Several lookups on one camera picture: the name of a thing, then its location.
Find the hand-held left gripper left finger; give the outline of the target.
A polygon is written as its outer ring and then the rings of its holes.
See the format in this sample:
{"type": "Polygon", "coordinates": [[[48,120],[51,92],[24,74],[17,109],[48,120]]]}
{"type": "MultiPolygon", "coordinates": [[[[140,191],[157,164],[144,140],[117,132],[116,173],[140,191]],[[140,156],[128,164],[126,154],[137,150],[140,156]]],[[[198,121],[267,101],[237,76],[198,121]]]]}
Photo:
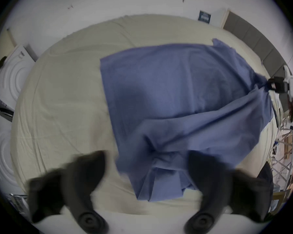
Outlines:
{"type": "Polygon", "coordinates": [[[91,193],[105,174],[103,150],[79,156],[64,168],[55,169],[28,182],[27,204],[31,221],[59,215],[66,206],[75,222],[88,234],[106,234],[109,226],[98,214],[91,193]]]}

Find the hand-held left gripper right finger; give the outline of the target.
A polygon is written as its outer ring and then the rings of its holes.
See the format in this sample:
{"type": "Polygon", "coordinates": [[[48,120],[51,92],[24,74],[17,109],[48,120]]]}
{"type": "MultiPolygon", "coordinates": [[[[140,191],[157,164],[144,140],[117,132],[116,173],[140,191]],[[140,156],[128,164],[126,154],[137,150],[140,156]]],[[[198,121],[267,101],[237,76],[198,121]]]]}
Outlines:
{"type": "Polygon", "coordinates": [[[200,208],[184,225],[186,234],[207,234],[219,221],[227,206],[235,215],[255,223],[272,220],[271,183],[252,177],[239,169],[231,169],[218,158],[191,151],[188,175],[193,186],[202,193],[200,208]]]}

